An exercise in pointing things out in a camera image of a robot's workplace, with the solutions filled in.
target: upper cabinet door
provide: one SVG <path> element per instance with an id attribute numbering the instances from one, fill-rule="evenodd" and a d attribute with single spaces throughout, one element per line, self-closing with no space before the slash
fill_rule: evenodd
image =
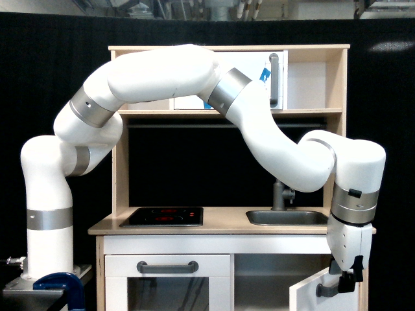
<path id="1" fill-rule="evenodd" d="M 334 297 L 317 297 L 318 284 L 331 286 L 338 282 L 339 275 L 330 275 L 326 268 L 290 287 L 290 311 L 358 311 L 359 283 L 353 293 L 337 294 Z"/>

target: stainless steel sink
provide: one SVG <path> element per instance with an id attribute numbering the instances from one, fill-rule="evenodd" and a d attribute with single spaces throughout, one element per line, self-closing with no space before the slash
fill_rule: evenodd
<path id="1" fill-rule="evenodd" d="M 314 211 L 249 211 L 254 225 L 327 225 L 327 216 Z"/>

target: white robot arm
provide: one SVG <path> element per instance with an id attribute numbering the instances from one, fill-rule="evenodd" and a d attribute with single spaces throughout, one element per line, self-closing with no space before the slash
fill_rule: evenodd
<path id="1" fill-rule="evenodd" d="M 56 265 L 44 268 L 45 256 L 50 262 L 56 255 L 45 241 L 52 240 L 56 245 L 59 239 L 66 239 L 63 245 L 72 248 L 71 236 L 68 237 L 71 223 L 63 222 L 54 226 L 58 229 L 47 230 L 49 216 L 45 211 L 50 215 L 70 214 L 71 193 L 64 177 L 87 174 L 117 143 L 123 125 L 116 111 L 125 102 L 188 95 L 199 96 L 234 123 L 258 162 L 289 187 L 315 191 L 335 173 L 327 228 L 329 247 L 343 271 L 367 267 L 372 241 L 370 222 L 385 165 L 383 148 L 370 141 L 351 140 L 325 131 L 309 132 L 295 144 L 276 126 L 263 86 L 213 51 L 182 45 L 126 54 L 104 64 L 58 114 L 54 123 L 56 136 L 35 137 L 23 147 L 28 219 L 31 211 L 35 219 L 32 224 L 28 222 L 31 277 L 38 278 L 56 269 L 72 269 L 71 250 L 58 255 Z M 54 164 L 45 175 L 37 162 L 44 162 L 47 157 Z M 51 231 L 62 232 L 51 237 Z"/>

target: white cabinet door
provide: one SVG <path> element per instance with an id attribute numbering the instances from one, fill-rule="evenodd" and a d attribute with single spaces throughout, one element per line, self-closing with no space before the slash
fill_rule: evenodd
<path id="1" fill-rule="evenodd" d="M 232 311 L 232 267 L 230 255 L 107 255 L 106 311 Z"/>
<path id="2" fill-rule="evenodd" d="M 331 286 L 338 282 L 339 275 L 330 275 L 326 268 L 290 287 L 290 311 L 358 311 L 359 283 L 353 293 L 337 294 L 334 297 L 317 297 L 318 284 Z"/>

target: black stovetop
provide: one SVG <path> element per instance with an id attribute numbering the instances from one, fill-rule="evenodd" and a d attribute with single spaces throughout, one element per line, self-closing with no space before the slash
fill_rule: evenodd
<path id="1" fill-rule="evenodd" d="M 140 207 L 120 227 L 178 227 L 202 224 L 202 207 Z"/>

